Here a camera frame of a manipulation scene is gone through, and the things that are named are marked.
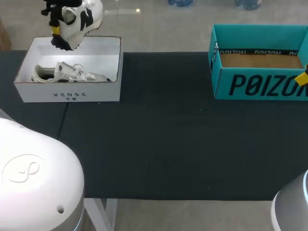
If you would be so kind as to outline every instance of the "tiled floor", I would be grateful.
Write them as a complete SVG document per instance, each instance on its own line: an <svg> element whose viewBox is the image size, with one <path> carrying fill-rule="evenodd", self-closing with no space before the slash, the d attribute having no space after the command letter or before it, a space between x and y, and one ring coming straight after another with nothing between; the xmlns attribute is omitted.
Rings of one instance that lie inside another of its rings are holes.
<svg viewBox="0 0 308 231"><path fill-rule="evenodd" d="M307 24L307 0L264 0L254 12L233 0L103 0L104 19L90 35L122 36L124 51L207 51L213 23ZM0 0L13 49L50 36L43 0ZM271 231L270 202L119 200L116 231Z"/></svg>
<svg viewBox="0 0 308 231"><path fill-rule="evenodd" d="M115 231L273 231L268 201L119 200ZM86 215L82 231L95 231Z"/></svg>
<svg viewBox="0 0 308 231"><path fill-rule="evenodd" d="M306 24L307 0L263 0L257 11L239 11L234 0L102 0L103 25L90 35L122 36L124 51L207 51L213 23ZM0 0L0 17L13 49L27 49L35 36L49 36L43 0Z"/></svg>

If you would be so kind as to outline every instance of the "open box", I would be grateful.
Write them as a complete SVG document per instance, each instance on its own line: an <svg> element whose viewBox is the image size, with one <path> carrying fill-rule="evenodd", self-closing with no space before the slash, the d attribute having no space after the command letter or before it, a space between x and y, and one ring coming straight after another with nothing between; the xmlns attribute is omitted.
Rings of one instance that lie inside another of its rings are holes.
<svg viewBox="0 0 308 231"><path fill-rule="evenodd" d="M307 26L214 25L208 53L214 96L308 100L294 78L308 64Z"/></svg>
<svg viewBox="0 0 308 231"><path fill-rule="evenodd" d="M123 53L119 37L85 37L74 51L51 45L51 37L35 38L15 78L25 103L119 101ZM85 71L103 74L111 82L32 82L36 65L55 68L57 62L81 64Z"/></svg>

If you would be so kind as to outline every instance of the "white sneaker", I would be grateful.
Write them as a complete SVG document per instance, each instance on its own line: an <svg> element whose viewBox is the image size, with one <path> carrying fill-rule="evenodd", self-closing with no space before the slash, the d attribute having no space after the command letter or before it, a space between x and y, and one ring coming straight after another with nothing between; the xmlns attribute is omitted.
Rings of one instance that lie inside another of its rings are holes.
<svg viewBox="0 0 308 231"><path fill-rule="evenodd" d="M83 66L70 66L64 62L57 62L56 68L44 68L36 65L32 75L33 82L112 82L104 75L84 72Z"/></svg>
<svg viewBox="0 0 308 231"><path fill-rule="evenodd" d="M63 7L62 16L60 26L52 27L51 43L57 48L72 51L88 32L102 24L103 4L101 0L83 0L79 7Z"/></svg>

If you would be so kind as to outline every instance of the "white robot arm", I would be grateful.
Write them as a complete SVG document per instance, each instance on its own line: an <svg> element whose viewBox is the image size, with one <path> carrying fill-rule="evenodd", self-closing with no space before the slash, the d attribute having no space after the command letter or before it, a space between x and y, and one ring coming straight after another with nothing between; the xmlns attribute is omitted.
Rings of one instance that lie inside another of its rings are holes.
<svg viewBox="0 0 308 231"><path fill-rule="evenodd" d="M76 155L0 117L0 231L80 231L84 175Z"/></svg>

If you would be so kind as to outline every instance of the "robot logo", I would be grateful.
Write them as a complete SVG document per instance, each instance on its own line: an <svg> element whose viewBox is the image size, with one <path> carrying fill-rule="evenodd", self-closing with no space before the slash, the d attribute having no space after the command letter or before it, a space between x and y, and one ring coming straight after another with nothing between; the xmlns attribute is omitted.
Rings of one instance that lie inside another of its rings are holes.
<svg viewBox="0 0 308 231"><path fill-rule="evenodd" d="M40 172L43 159L33 154L24 154L14 157L4 167L2 181L25 183L36 178Z"/></svg>

